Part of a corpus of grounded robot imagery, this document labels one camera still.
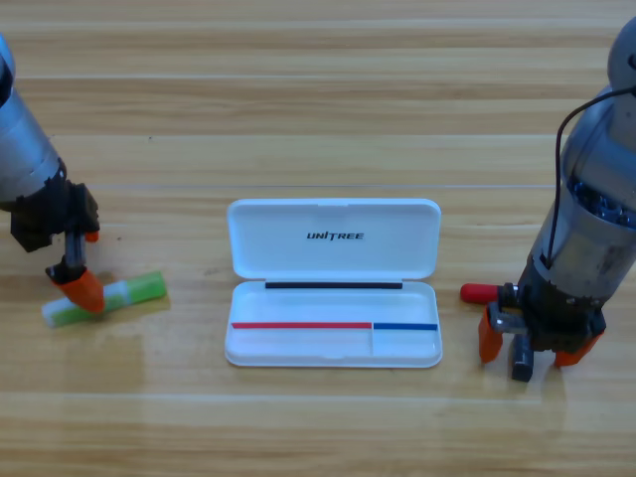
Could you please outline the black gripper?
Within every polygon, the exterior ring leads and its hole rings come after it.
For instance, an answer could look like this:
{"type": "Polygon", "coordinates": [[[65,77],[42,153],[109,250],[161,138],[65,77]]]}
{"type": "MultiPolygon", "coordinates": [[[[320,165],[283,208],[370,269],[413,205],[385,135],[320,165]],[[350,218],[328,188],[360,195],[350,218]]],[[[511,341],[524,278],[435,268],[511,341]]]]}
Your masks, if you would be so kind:
{"type": "Polygon", "coordinates": [[[92,313],[105,308],[104,287],[85,266],[85,243],[98,241],[97,210],[86,185],[73,183],[65,171],[47,179],[36,193],[9,204],[11,235],[24,251],[47,247],[53,236],[65,235],[62,262],[46,273],[70,302],[92,313]]]}
{"type": "Polygon", "coordinates": [[[494,361],[503,334],[511,334],[513,350],[555,351],[555,367],[574,366],[603,336],[607,300],[567,294],[527,267],[517,284],[500,286],[497,298],[485,306],[478,325],[480,360],[494,361]]]}

